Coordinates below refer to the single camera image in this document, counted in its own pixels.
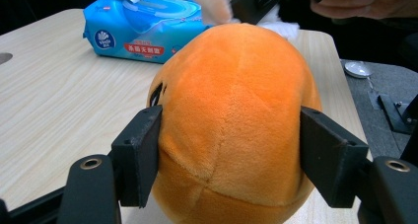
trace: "plush ball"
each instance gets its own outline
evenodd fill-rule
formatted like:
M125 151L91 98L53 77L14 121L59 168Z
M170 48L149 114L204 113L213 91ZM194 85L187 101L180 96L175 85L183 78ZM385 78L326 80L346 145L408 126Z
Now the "plush ball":
M174 223L280 223L313 185L300 166L301 106L313 75L284 38L248 24L207 30L163 65L153 195Z

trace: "red label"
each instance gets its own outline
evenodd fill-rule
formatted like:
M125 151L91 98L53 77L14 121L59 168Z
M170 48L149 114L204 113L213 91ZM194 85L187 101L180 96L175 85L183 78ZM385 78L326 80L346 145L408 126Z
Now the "red label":
M135 44L125 43L125 49L131 53L139 53L148 56L164 54L164 48L161 46L154 46L149 44Z

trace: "tissue box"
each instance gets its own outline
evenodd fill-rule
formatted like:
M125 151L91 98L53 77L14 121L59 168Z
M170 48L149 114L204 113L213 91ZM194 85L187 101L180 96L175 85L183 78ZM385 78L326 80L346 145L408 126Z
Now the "tissue box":
M192 0L97 0L83 33L98 55L165 63L209 29Z

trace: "table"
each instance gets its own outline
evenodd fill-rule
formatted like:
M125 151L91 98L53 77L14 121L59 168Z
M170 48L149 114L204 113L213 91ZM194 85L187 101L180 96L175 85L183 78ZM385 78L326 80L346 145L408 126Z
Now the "table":
M107 154L145 108L161 64L95 55L82 38L82 10L60 12L0 36L0 197L9 210L65 186L77 160ZM332 37L300 31L291 43L317 81L323 112L366 141ZM287 223L358 223L353 209L332 209L315 190ZM170 223L153 197L121 208L124 223Z

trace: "black eye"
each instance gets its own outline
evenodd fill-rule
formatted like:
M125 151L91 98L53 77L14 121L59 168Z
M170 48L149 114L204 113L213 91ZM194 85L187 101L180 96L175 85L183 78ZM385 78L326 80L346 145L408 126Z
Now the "black eye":
M161 83L151 94L150 98L150 107L153 107L158 104L158 100L160 99L160 93L163 90L163 83Z

